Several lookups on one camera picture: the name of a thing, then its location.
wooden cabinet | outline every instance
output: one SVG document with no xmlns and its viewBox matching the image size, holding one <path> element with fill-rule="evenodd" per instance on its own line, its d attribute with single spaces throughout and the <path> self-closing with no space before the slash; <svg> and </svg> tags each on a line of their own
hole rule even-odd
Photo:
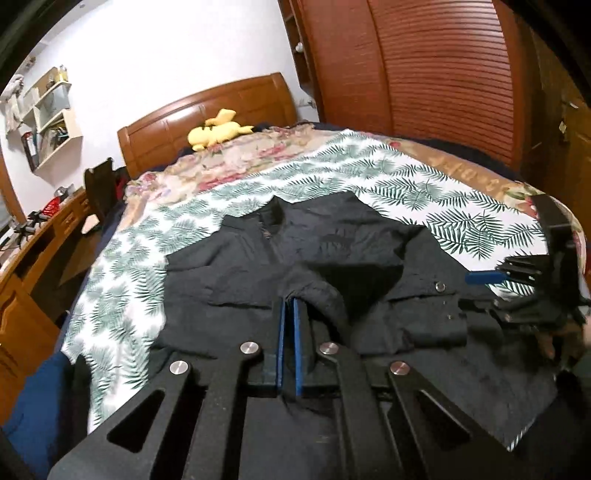
<svg viewBox="0 0 591 480">
<path fill-rule="evenodd" d="M 311 57 L 307 52 L 308 40 L 305 31 L 300 27 L 301 17 L 297 3 L 292 0 L 279 0 L 279 7 L 285 23 L 287 38 L 290 42 L 291 54 L 294 57 L 295 71 L 297 72 L 300 87 L 308 95 L 314 97 Z"/>
<path fill-rule="evenodd" d="M 296 33 L 303 42 L 320 121 L 438 138 L 519 166 L 527 125 L 493 0 L 281 5 L 291 45 Z"/>
<path fill-rule="evenodd" d="M 84 190 L 62 206 L 0 274 L 0 424 L 6 421 L 27 376 L 52 353 L 58 327 L 35 302 L 33 290 L 66 239 L 90 213 Z"/>
</svg>

human hand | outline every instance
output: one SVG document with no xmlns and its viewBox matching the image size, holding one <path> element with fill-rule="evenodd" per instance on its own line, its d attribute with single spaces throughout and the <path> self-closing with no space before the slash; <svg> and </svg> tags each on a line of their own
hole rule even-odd
<svg viewBox="0 0 591 480">
<path fill-rule="evenodd" d="M 583 356 L 585 349 L 591 347 L 591 317 L 586 318 L 587 322 L 582 326 L 574 321 L 569 321 L 560 330 L 555 332 L 536 332 L 535 337 L 538 340 L 541 354 L 554 360 L 556 351 L 554 350 L 553 339 L 556 336 L 563 338 L 563 348 L 561 357 L 563 359 L 579 359 Z"/>
</svg>

yellow plush toy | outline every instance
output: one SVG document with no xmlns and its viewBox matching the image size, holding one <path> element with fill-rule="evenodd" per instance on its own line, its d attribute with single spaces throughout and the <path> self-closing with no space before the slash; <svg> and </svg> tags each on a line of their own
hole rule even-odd
<svg viewBox="0 0 591 480">
<path fill-rule="evenodd" d="M 189 144 L 193 146 L 193 150 L 203 150 L 205 147 L 231 140 L 237 135 L 251 134 L 251 125 L 241 127 L 236 122 L 232 122 L 235 115 L 234 110 L 222 108 L 216 118 L 205 120 L 205 127 L 193 128 L 187 137 Z"/>
</svg>

bedsheet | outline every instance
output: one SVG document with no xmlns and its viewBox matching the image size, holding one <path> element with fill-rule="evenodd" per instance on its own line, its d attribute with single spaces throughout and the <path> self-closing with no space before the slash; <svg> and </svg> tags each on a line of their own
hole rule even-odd
<svg viewBox="0 0 591 480">
<path fill-rule="evenodd" d="M 147 380 L 148 349 L 162 328 L 165 256 L 277 195 L 298 202 L 350 190 L 383 215 L 426 225 L 469 270 L 507 255 L 543 254 L 538 222 L 376 138 L 343 131 L 317 150 L 174 205 L 156 205 L 114 234 L 76 304 L 63 352 L 92 369 L 92 431 Z M 527 294 L 506 283 L 502 296 Z"/>
<path fill-rule="evenodd" d="M 129 227 L 158 205 L 193 195 L 283 163 L 321 146 L 335 132 L 312 125 L 273 127 L 185 155 L 162 172 L 149 171 L 125 188 L 127 208 L 119 229 Z"/>
</svg>

chair backrest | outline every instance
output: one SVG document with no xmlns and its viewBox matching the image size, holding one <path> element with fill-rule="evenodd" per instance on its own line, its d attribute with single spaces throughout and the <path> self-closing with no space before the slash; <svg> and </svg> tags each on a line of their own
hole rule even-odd
<svg viewBox="0 0 591 480">
<path fill-rule="evenodd" d="M 100 223 L 105 223 L 107 214 L 117 203 L 113 159 L 109 157 L 100 165 L 87 168 L 84 172 L 84 185 L 93 213 Z"/>
</svg>

